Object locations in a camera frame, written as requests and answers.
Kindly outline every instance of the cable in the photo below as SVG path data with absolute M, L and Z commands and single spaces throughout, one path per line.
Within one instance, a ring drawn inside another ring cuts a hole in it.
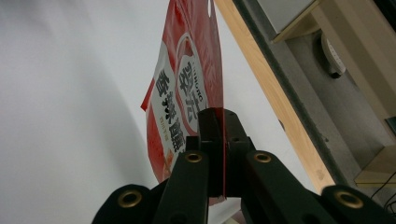
M 384 204 L 384 209 L 387 209 L 388 203 L 390 202 L 390 200 L 392 200 L 392 198 L 393 198 L 394 196 L 396 196 L 396 193 L 394 193 L 394 194 L 385 202 L 385 204 Z
M 393 173 L 393 175 L 390 176 L 390 178 L 381 186 L 381 188 L 379 188 L 376 192 L 374 192 L 374 194 L 370 197 L 370 199 L 373 199 L 373 197 L 382 189 L 384 188 L 388 182 L 393 178 L 393 176 L 396 175 L 396 172 Z

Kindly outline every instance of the white wall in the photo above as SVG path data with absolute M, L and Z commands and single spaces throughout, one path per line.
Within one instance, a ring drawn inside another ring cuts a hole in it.
M 166 9 L 163 0 L 0 3 L 0 223 L 90 223 L 114 189 L 156 185 L 140 104 Z M 218 19 L 226 107 L 312 188 Z M 216 206 L 211 223 L 237 209 Z

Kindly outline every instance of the wooden board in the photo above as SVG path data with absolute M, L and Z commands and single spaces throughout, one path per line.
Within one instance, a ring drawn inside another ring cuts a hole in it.
M 318 193 L 334 181 L 232 0 L 215 0 Z
M 355 178 L 358 187 L 381 187 L 396 172 L 396 146 L 384 147 Z M 396 187 L 396 175 L 386 187 Z

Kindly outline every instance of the plastic bag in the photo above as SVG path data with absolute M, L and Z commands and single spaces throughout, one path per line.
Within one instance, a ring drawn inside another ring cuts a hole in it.
M 197 134 L 197 113 L 223 108 L 219 32 L 212 0 L 171 0 L 154 78 L 142 104 L 148 156 L 159 182 Z

